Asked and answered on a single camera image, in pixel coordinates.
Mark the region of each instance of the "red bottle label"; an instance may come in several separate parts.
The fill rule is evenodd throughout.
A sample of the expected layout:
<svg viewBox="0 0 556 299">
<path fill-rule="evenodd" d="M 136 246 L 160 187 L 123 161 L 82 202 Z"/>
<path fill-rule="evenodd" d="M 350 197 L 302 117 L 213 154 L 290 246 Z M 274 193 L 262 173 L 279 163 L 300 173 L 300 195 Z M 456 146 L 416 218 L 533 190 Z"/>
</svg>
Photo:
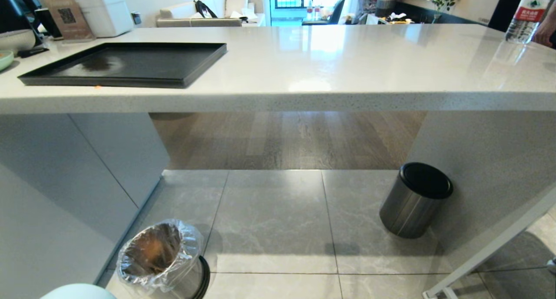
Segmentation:
<svg viewBox="0 0 556 299">
<path fill-rule="evenodd" d="M 550 0 L 521 0 L 514 18 L 527 22 L 540 22 Z"/>
</svg>

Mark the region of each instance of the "wooden floor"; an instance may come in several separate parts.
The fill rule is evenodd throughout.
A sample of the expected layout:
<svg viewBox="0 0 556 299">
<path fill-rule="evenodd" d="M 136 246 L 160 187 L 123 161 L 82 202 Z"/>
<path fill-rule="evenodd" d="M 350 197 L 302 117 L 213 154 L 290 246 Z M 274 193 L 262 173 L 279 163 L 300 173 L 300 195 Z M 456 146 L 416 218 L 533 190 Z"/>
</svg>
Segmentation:
<svg viewBox="0 0 556 299">
<path fill-rule="evenodd" d="M 397 169 L 426 112 L 152 113 L 168 169 Z"/>
</svg>

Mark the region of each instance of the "white sofa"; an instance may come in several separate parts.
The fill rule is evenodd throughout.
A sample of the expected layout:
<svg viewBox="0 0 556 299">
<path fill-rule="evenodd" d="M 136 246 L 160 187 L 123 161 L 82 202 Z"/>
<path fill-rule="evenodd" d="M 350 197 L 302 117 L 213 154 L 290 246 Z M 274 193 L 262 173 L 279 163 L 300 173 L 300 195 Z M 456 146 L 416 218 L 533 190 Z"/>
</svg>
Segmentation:
<svg viewBox="0 0 556 299">
<path fill-rule="evenodd" d="M 162 8 L 160 10 L 160 18 L 156 20 L 157 27 L 265 26 L 264 2 L 262 0 L 248 0 L 249 6 L 254 8 L 255 14 L 258 16 L 256 19 L 249 20 L 250 23 L 242 23 L 242 20 L 237 18 L 224 18 L 224 14 L 226 12 L 226 0 L 200 1 L 206 4 L 210 10 L 218 16 L 218 18 L 190 19 L 189 17 L 197 12 L 195 3 L 190 1 Z"/>
</svg>

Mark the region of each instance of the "person's hand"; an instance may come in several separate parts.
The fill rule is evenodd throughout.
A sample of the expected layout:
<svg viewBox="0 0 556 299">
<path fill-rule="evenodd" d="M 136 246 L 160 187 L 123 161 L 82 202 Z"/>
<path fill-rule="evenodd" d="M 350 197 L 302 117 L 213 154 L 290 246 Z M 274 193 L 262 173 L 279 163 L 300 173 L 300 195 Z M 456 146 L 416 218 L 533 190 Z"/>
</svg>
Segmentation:
<svg viewBox="0 0 556 299">
<path fill-rule="evenodd" d="M 544 46 L 552 47 L 550 42 L 550 36 L 554 34 L 556 30 L 556 22 L 551 22 L 551 20 L 544 20 L 537 28 L 535 36 L 533 37 L 534 42 L 538 42 Z"/>
</svg>

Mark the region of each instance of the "plastic bag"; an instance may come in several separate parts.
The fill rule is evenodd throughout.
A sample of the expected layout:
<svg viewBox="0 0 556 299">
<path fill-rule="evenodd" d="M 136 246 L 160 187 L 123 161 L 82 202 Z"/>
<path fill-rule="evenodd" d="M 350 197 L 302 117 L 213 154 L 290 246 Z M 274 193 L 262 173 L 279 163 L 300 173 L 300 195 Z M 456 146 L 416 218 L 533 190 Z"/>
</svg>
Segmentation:
<svg viewBox="0 0 556 299">
<path fill-rule="evenodd" d="M 123 245 L 117 272 L 127 286 L 145 295 L 174 289 L 198 264 L 203 236 L 192 225 L 168 219 L 146 228 Z"/>
</svg>

